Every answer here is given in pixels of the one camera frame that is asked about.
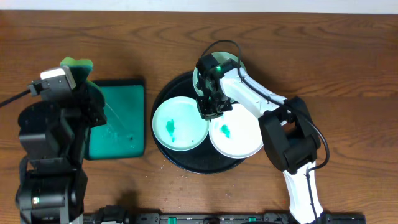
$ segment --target black wire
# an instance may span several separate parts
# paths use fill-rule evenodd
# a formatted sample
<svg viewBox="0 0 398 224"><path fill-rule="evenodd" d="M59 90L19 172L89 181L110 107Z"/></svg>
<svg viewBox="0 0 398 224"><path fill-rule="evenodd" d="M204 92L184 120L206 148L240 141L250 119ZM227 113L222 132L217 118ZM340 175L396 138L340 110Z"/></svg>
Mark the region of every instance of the black wire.
<svg viewBox="0 0 398 224"><path fill-rule="evenodd" d="M28 93L30 93L30 90L25 90L25 91L23 91L22 93L17 94L17 95L15 95L15 96L11 97L11 98L8 99L8 100L4 100L3 102L0 103L0 108L2 108L3 106L6 106L7 104L9 104L9 103L11 103L11 102L13 102L14 100L17 100L17 99L19 99L19 98L25 96L25 95L28 94Z"/></svg>
<svg viewBox="0 0 398 224"><path fill-rule="evenodd" d="M327 141L326 141L324 135L323 135L323 134L321 133L321 131L312 123L311 119L310 119L306 114L304 114L304 113L301 112L300 110L293 109L293 108L290 107L290 106L284 105L284 104L282 104L282 103L280 103L280 102L278 102L278 101L276 101L276 100L273 100L271 97L266 96L266 95L263 94L261 91L259 91L259 90L257 90L256 88L254 88L250 83L248 83L248 81L246 81L246 79L241 75L241 69L240 69L240 68L241 68L241 56L242 56L242 51L241 51L241 48L240 48L239 44L236 43L235 41L233 41L233 40L218 40L218 41L212 43L209 47L207 47L207 49L204 51L204 53L203 53L201 56L204 56L204 55L206 54L206 52L207 52L212 46L214 46L214 45L216 45L216 44L218 44L218 43L220 43L220 42L229 42L229 43L234 44L234 45L238 48L238 51L239 51L239 52L238 52L238 75L239 75L240 79L242 80L242 82L243 82L244 84L246 84L250 89L252 89L253 91L255 91L255 92L256 92L258 95L260 95L261 97L263 97L263 98L265 98L266 100L270 101L271 103L273 103L273 104L275 104L275 105L278 105L278 106L280 106L281 108L283 108L283 109L285 109L285 110L287 110L287 111L290 111L290 112L293 113L293 114L296 114L297 116L301 116L301 117L302 117L302 118L315 130L315 132L317 132L319 138L321 139L321 141L322 141L322 143L323 143L323 145L324 145L324 147L325 147L325 151L326 151L325 160L324 160L320 165L317 165L317 166L315 166L315 167L309 168L309 169L306 171L306 174L305 174L305 176L306 176L306 178L307 178L308 191L309 191L309 193L310 193L311 207L312 207L313 214L314 214L314 216L315 216L315 223L318 223L317 213L316 213L316 211L315 211L315 206L314 206L314 204L313 204L313 197L312 197L311 183L310 183L310 174L309 174L309 173L310 173L311 171L313 171L313 170L320 169L320 168L326 166L326 164L328 164L328 162L329 162L329 157L330 157L329 145L328 145L328 143L327 143Z"/></svg>

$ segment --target white plate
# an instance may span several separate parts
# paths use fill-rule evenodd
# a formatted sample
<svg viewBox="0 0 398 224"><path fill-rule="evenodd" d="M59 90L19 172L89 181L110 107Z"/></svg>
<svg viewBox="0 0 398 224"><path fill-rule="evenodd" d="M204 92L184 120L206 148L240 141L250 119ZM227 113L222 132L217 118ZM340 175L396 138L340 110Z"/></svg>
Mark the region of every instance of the white plate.
<svg viewBox="0 0 398 224"><path fill-rule="evenodd" d="M152 130L165 147L187 151L205 140L209 121L200 117L196 100L178 96L166 100L156 109Z"/></svg>
<svg viewBox="0 0 398 224"><path fill-rule="evenodd" d="M209 127L213 146L224 156L242 159L254 155L263 146L257 118L241 104L212 119Z"/></svg>
<svg viewBox="0 0 398 224"><path fill-rule="evenodd" d="M235 62L238 62L238 57L233 55L233 54L231 54L231 53L228 53L228 52L213 52L211 54L217 60L217 62L219 62L219 63L223 63L223 62L227 61L228 59L232 59ZM246 67L244 66L242 61L241 61L241 66L242 66L243 69L246 70ZM203 92L197 88L198 69L196 67L193 70L192 83L193 83L193 88L195 89L197 95L198 96L203 96Z"/></svg>

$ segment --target green sponge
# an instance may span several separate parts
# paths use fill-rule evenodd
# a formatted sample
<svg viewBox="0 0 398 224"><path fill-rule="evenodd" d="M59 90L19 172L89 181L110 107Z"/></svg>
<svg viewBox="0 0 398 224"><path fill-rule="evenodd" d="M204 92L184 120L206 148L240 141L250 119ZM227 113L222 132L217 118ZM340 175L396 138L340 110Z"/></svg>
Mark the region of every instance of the green sponge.
<svg viewBox="0 0 398 224"><path fill-rule="evenodd" d="M94 68L94 64L91 60L75 60L71 57L66 57L62 60L60 66L64 65L69 67L69 70L73 75L73 79L76 82L76 86L80 86L84 81L86 81L88 75Z"/></svg>

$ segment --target paint splatter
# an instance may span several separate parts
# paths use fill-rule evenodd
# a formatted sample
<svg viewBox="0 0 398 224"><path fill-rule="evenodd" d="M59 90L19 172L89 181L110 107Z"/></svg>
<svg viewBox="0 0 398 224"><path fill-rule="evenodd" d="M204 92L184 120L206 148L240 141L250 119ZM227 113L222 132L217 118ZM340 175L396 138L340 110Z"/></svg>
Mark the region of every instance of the paint splatter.
<svg viewBox="0 0 398 224"><path fill-rule="evenodd" d="M166 130L167 130L167 132L169 132L169 135L172 138L172 142L174 142L175 141L175 137L174 137L174 131L175 131L174 120L168 121L166 123Z"/></svg>
<svg viewBox="0 0 398 224"><path fill-rule="evenodd" d="M228 126L227 126L227 125L224 124L224 125L220 128L220 131L221 131L222 133L224 133L225 136L226 136L227 138L231 137L231 131L228 129Z"/></svg>

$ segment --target black round tray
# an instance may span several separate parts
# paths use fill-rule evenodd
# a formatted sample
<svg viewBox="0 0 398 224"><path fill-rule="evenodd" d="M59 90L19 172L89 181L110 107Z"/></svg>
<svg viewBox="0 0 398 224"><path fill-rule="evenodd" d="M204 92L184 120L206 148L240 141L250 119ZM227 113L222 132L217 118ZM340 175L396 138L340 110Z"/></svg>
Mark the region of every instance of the black round tray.
<svg viewBox="0 0 398 224"><path fill-rule="evenodd" d="M175 78L159 93L150 116L151 127L154 113L164 101L176 96L187 96L194 99L197 97L192 85L192 75L193 72L187 72ZM177 152L164 147L156 139L152 128L151 131L154 141L163 155L176 166L190 172L215 174L230 170L244 161L244 159L232 159L220 154L212 145L209 135L199 146L188 151Z"/></svg>

